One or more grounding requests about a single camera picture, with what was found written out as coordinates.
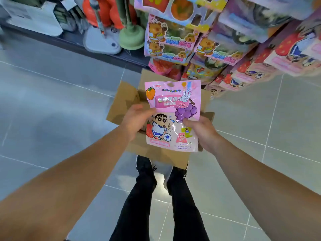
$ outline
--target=black pants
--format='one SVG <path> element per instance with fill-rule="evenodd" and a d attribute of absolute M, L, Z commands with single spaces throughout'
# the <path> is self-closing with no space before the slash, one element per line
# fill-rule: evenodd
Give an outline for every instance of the black pants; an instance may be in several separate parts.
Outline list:
<path fill-rule="evenodd" d="M 136 178 L 110 241 L 149 241 L 150 204 L 156 184 L 156 179 L 147 174 Z M 168 187 L 173 200 L 174 241 L 209 241 L 185 179 L 176 178 Z"/>

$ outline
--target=forearm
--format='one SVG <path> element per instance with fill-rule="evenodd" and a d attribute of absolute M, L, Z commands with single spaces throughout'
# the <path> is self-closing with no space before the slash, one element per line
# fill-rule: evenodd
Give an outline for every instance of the forearm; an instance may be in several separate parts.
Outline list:
<path fill-rule="evenodd" d="M 0 202 L 0 240 L 63 240 L 101 190 L 129 138 L 121 126 Z"/>
<path fill-rule="evenodd" d="M 257 161 L 220 135 L 213 142 L 210 151 L 272 241 L 320 238 L 320 195 Z"/>

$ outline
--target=shoe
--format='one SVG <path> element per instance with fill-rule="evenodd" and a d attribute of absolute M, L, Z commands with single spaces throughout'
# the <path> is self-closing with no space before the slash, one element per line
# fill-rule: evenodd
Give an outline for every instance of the shoe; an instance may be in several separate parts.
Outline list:
<path fill-rule="evenodd" d="M 186 169 L 181 169 L 178 167 L 173 166 L 172 170 L 164 176 L 164 188 L 168 191 L 167 184 L 168 182 L 171 182 L 175 178 L 185 178 L 187 174 L 187 167 Z"/>
<path fill-rule="evenodd" d="M 137 155 L 136 157 L 136 169 L 139 174 L 141 173 L 147 173 L 147 174 L 153 174 L 154 171 L 157 169 L 157 167 L 152 166 L 151 161 L 149 158 Z"/>

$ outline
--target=green plunger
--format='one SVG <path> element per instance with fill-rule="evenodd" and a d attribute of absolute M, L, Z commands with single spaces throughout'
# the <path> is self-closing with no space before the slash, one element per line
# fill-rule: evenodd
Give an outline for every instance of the green plunger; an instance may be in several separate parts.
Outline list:
<path fill-rule="evenodd" d="M 124 28 L 119 32 L 119 44 L 127 50 L 137 50 L 144 46 L 145 30 L 133 25 L 127 0 L 116 0 L 120 21 Z"/>

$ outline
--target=pink strawberry package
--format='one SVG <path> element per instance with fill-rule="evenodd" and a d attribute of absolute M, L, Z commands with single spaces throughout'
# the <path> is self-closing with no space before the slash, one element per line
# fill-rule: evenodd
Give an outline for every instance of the pink strawberry package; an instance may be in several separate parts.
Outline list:
<path fill-rule="evenodd" d="M 199 120 L 201 81 L 145 82 L 145 89 L 150 107 L 157 109 L 147 122 L 147 144 L 176 151 L 198 151 L 198 137 L 182 120 Z"/>

